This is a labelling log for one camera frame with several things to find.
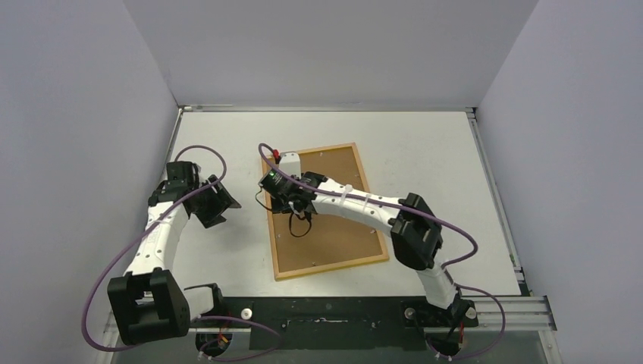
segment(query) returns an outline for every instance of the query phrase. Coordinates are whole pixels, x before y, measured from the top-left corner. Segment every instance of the gray floor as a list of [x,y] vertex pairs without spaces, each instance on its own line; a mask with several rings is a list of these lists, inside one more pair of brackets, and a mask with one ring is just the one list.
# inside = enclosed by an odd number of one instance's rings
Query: gray floor
[[[497,333],[478,332],[466,334],[466,343],[470,347],[463,349],[462,353],[472,352],[490,343]],[[180,339],[164,340],[161,342],[145,344],[136,349],[128,350],[114,355],[112,364],[159,364],[159,363],[203,363],[196,360],[197,350],[194,346],[195,334],[188,334]],[[247,346],[248,335],[238,334],[237,346]],[[234,353],[226,353],[226,357],[239,356],[247,353],[243,349]],[[395,348],[381,348],[376,350],[281,350],[269,353],[266,356],[247,360],[252,363],[427,363],[437,362],[430,351],[404,352]],[[538,332],[508,332],[503,340],[489,353],[467,359],[464,363],[546,363]]]

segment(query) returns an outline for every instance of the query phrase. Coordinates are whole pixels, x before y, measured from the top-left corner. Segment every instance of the white wall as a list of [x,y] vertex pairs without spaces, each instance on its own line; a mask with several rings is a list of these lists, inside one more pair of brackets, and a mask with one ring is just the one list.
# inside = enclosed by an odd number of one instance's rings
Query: white wall
[[93,362],[81,307],[144,225],[176,113],[120,0],[0,3],[0,361]]
[[567,363],[641,362],[643,2],[540,0],[478,110]]
[[180,104],[473,106],[537,0],[125,0]]

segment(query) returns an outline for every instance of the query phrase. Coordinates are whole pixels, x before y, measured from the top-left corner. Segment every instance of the wooden frame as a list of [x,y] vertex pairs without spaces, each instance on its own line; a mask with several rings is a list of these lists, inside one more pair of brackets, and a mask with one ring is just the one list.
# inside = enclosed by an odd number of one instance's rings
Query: wooden frame
[[[364,173],[364,167],[362,166],[362,159],[359,157],[359,153],[357,152],[357,145],[355,143],[339,144],[335,146],[326,146],[326,147],[313,148],[313,149],[305,149],[305,150],[298,151],[297,153],[299,153],[300,155],[304,155],[307,153],[327,152],[332,149],[342,149],[342,148],[349,148],[349,147],[352,149],[353,154],[355,156],[355,161],[357,163],[357,169],[359,172],[359,178],[362,181],[364,191],[370,192],[369,184],[366,181],[366,176]],[[268,172],[268,168],[269,166],[262,160],[262,171],[264,174]],[[271,208],[271,199],[268,193],[265,193],[265,201],[266,201],[267,207]],[[385,262],[389,259],[388,249],[386,247],[386,243],[384,240],[384,234],[381,231],[376,231],[378,241],[380,243],[380,249],[382,251],[382,253],[379,255],[366,256],[363,258],[351,259],[343,262],[336,262],[336,263],[331,263],[326,265],[313,266],[309,268],[301,268],[301,269],[296,269],[292,271],[281,272],[279,269],[279,261],[278,261],[278,255],[277,255],[277,241],[275,236],[273,214],[270,211],[267,211],[267,213],[268,213],[268,231],[270,233],[270,248],[271,248],[271,254],[272,254],[272,269],[274,272],[274,279],[277,281],[282,279],[301,277],[303,275],[312,275],[315,273],[322,273],[324,271],[333,271],[336,269],[349,268],[357,265],[364,265],[364,264],[370,264],[375,262]]]

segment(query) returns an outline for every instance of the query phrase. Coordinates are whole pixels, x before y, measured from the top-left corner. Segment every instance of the cork board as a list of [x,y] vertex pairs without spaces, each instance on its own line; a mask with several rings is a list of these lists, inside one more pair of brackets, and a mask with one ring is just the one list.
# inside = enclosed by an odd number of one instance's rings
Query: cork board
[[[314,171],[356,190],[370,192],[355,143],[298,151],[302,173]],[[269,167],[262,161],[263,172]],[[270,196],[265,194],[266,205]],[[293,232],[302,234],[308,222],[293,219]],[[288,231],[288,214],[268,212],[272,266],[276,280],[311,275],[388,260],[384,234],[333,215],[313,215],[304,237]]]

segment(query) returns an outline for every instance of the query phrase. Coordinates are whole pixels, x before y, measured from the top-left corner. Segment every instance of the white tabletop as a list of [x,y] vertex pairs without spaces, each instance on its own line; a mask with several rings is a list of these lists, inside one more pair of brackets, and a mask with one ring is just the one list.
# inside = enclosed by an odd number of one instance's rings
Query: white tabletop
[[[188,221],[173,268],[182,286],[217,283],[228,297],[424,295],[416,273],[394,258],[390,240],[388,262],[275,281],[267,216],[254,200],[262,176],[260,142],[282,152],[356,142],[373,193],[417,193],[436,216],[478,241],[478,254],[449,267],[455,281],[493,294],[520,294],[464,112],[185,113],[173,157],[192,144],[218,150],[228,165],[224,185],[243,208],[226,211],[228,221],[207,230],[196,218]],[[203,174],[221,172],[208,152],[192,150],[182,159],[198,163]],[[446,228],[443,237],[438,259],[471,249]]]

